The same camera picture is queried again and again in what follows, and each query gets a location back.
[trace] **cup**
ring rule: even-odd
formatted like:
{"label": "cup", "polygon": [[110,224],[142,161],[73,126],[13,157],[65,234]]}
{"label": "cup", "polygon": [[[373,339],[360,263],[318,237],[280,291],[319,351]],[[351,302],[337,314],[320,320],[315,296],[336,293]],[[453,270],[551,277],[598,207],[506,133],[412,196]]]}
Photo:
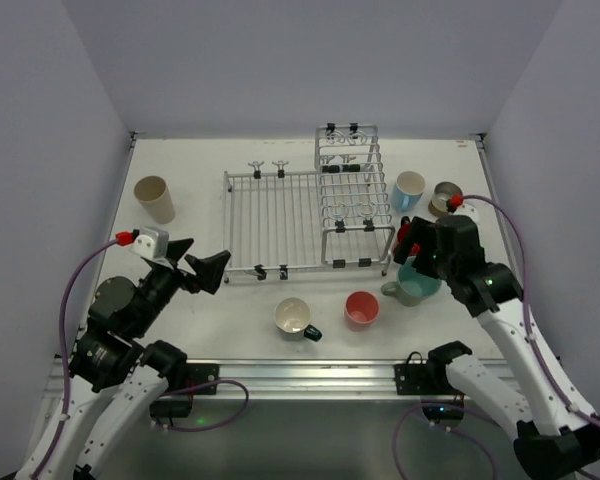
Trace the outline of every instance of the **cup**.
{"label": "cup", "polygon": [[402,172],[396,179],[391,193],[391,206],[398,212],[406,212],[418,203],[424,192],[424,177],[417,172]]}
{"label": "cup", "polygon": [[276,327],[285,340],[302,340],[308,338],[317,342],[322,338],[322,332],[310,325],[311,310],[299,298],[285,298],[274,311]]}
{"label": "cup", "polygon": [[369,292],[353,292],[344,305],[344,318],[349,328],[354,331],[368,328],[379,312],[378,300]]}
{"label": "cup", "polygon": [[462,190],[455,183],[440,182],[433,189],[433,196],[429,202],[429,212],[436,217],[448,215],[447,200],[454,195],[462,195]]}
{"label": "cup", "polygon": [[440,286],[442,280],[439,278],[430,278],[416,272],[412,263],[415,257],[407,258],[407,261],[398,270],[395,282],[385,283],[380,291],[387,297],[395,297],[405,307],[414,307],[425,298],[434,295]]}
{"label": "cup", "polygon": [[169,223],[176,216],[167,182],[162,177],[144,177],[136,183],[133,194],[156,223]]}

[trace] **mug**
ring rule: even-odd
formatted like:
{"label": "mug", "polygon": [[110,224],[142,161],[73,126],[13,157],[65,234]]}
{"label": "mug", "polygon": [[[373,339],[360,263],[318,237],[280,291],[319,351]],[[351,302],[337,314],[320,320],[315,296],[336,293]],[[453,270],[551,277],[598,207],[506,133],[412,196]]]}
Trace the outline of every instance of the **mug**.
{"label": "mug", "polygon": [[378,299],[369,292],[353,292],[344,304],[344,319],[353,331],[364,330],[378,318]]}
{"label": "mug", "polygon": [[133,194],[156,223],[169,223],[176,216],[164,178],[156,175],[144,177],[133,187]]}
{"label": "mug", "polygon": [[276,326],[285,340],[302,340],[308,338],[317,342],[322,338],[322,332],[310,325],[311,310],[299,298],[285,298],[274,311]]}
{"label": "mug", "polygon": [[396,179],[391,193],[391,206],[398,212],[406,212],[418,203],[424,192],[424,177],[417,172],[402,172]]}
{"label": "mug", "polygon": [[440,290],[442,280],[430,278],[416,272],[411,265],[415,257],[407,258],[404,265],[398,270],[395,282],[385,283],[380,291],[387,297],[395,297],[405,307],[414,307],[422,300]]}

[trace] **red cable connector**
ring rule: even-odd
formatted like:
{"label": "red cable connector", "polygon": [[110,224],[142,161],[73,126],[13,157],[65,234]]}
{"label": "red cable connector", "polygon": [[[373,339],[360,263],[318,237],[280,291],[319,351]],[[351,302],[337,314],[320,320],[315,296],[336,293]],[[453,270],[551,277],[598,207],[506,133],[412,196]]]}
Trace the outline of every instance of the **red cable connector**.
{"label": "red cable connector", "polygon": [[136,236],[137,235],[134,235],[133,232],[119,232],[116,233],[116,240],[118,245],[121,247],[126,247],[127,245],[131,245],[133,243]]}
{"label": "red cable connector", "polygon": [[447,210],[451,213],[455,212],[460,205],[464,202],[462,195],[456,193],[449,200],[447,200]]}

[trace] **red mug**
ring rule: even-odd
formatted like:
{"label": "red mug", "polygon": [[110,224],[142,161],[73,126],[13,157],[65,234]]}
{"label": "red mug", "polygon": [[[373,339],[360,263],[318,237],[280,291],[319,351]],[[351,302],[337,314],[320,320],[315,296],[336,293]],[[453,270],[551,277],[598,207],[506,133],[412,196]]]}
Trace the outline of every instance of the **red mug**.
{"label": "red mug", "polygon": [[353,292],[344,306],[344,318],[351,330],[368,328],[380,312],[378,299],[369,292]]}

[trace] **white table surface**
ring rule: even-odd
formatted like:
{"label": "white table surface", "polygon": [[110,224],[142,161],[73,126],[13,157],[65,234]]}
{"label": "white table surface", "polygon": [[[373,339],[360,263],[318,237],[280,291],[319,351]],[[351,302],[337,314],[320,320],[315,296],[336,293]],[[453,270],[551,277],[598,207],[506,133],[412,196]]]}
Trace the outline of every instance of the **white table surface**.
{"label": "white table surface", "polygon": [[[443,180],[458,184],[465,194],[489,195],[473,142],[381,137],[380,145],[389,189],[404,170],[415,170],[426,179],[422,200],[409,215],[434,220],[427,204],[433,187]],[[133,187],[144,176],[160,175],[169,185],[176,209],[176,218],[162,228],[169,231],[172,240],[193,237],[195,244],[189,253],[212,255],[223,248],[223,172],[249,172],[251,167],[246,163],[253,160],[264,160],[263,171],[274,171],[271,161],[279,159],[291,162],[287,171],[312,169],[313,139],[138,140],[114,232],[155,225],[135,201]],[[486,204],[474,205],[480,214],[480,236],[488,260],[508,264],[494,212]],[[393,214],[398,226],[400,214]],[[380,286],[395,279],[396,271],[393,264],[387,277],[381,277],[378,269],[302,272],[292,274],[286,282],[275,275],[264,282],[251,276],[242,280],[233,276],[215,296],[178,292],[140,343],[163,339],[190,358],[200,359],[386,360],[405,358],[413,350],[426,353],[460,340],[481,358],[502,358],[446,286],[417,307],[403,307],[395,299],[383,297]],[[128,249],[113,248],[106,254],[98,283],[115,275],[136,282],[147,272],[147,265]],[[356,290],[368,290],[380,302],[380,317],[364,332],[347,329],[343,317],[344,302]],[[288,342],[278,335],[273,310],[290,296],[310,305],[312,323],[324,334],[320,342]]]}

